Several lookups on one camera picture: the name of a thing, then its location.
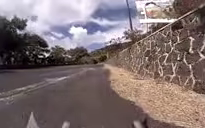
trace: asphalt road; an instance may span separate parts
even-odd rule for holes
[[[103,65],[0,71],[0,128],[175,128],[119,97],[109,75]]]

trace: dry grass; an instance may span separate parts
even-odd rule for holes
[[[106,65],[112,88],[151,117],[186,128],[205,128],[205,96],[152,79],[140,80],[126,70]]]

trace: gravel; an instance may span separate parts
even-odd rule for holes
[[[139,75],[110,65],[105,68],[110,70],[112,89],[154,119],[185,128],[205,128],[205,95],[170,83],[140,79]]]

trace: mountain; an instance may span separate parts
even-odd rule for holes
[[[87,46],[86,48],[89,52],[92,52],[94,50],[101,49],[103,47],[105,47],[104,43],[93,43],[93,44]]]

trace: white cloud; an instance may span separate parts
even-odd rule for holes
[[[126,21],[109,21],[103,18],[92,18],[91,15],[100,4],[115,8],[125,6],[126,3],[125,0],[0,0],[0,15],[8,18],[14,15],[27,18],[29,19],[28,31],[41,35],[51,46],[61,45],[69,49],[107,42],[111,38],[122,36],[123,31],[127,29],[127,19]],[[36,17],[36,21],[30,20],[33,16]],[[69,30],[69,33],[73,35],[72,38],[51,29],[52,26],[88,21],[101,26],[115,25],[116,27],[107,32],[98,31],[89,34],[85,28],[72,26]],[[52,35],[45,35],[45,32],[50,32]]]

